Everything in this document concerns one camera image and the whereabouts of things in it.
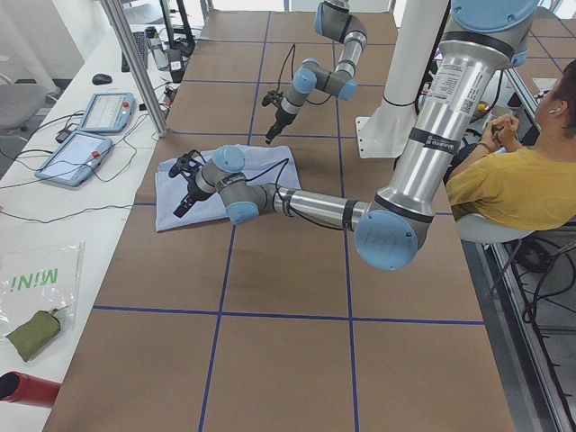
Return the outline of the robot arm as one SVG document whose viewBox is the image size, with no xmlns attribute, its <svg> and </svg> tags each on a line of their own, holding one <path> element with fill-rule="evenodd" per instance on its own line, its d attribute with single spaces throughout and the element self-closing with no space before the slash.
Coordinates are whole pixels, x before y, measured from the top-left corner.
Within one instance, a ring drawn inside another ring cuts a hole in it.
<svg viewBox="0 0 576 432">
<path fill-rule="evenodd" d="M 347 1 L 323 1 L 315 14 L 314 29 L 318 35 L 340 43 L 341 55 L 332 70 L 324 68 L 315 58 L 304 59 L 286 91 L 276 88 L 266 93 L 262 105 L 276 108 L 275 122 L 265 135 L 267 144 L 293 123 L 313 90 L 345 101 L 351 100 L 356 92 L 357 65 L 367 43 L 364 24 L 350 13 Z"/>
<path fill-rule="evenodd" d="M 521 65 L 537 8 L 534 1 L 410 1 L 401 21 L 382 103 L 356 121 L 365 158 L 396 158 L 390 182 L 370 202 L 252 185 L 239 148 L 224 146 L 210 160 L 180 157 L 170 169 L 187 193 L 175 210 L 221 198 L 234 224 L 282 212 L 350 230 L 370 266 L 409 264 L 434 218 L 432 201 L 495 72 Z"/>
</svg>

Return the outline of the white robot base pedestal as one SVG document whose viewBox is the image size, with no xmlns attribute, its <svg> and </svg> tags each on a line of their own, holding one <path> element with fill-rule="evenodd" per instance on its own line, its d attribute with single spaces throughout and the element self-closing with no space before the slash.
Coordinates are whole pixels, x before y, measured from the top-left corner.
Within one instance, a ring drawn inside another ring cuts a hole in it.
<svg viewBox="0 0 576 432">
<path fill-rule="evenodd" d="M 417 119 L 420 85 L 449 14 L 448 0 L 406 3 L 382 103 L 371 116 L 356 119 L 361 158 L 396 158 L 404 150 Z"/>
</svg>

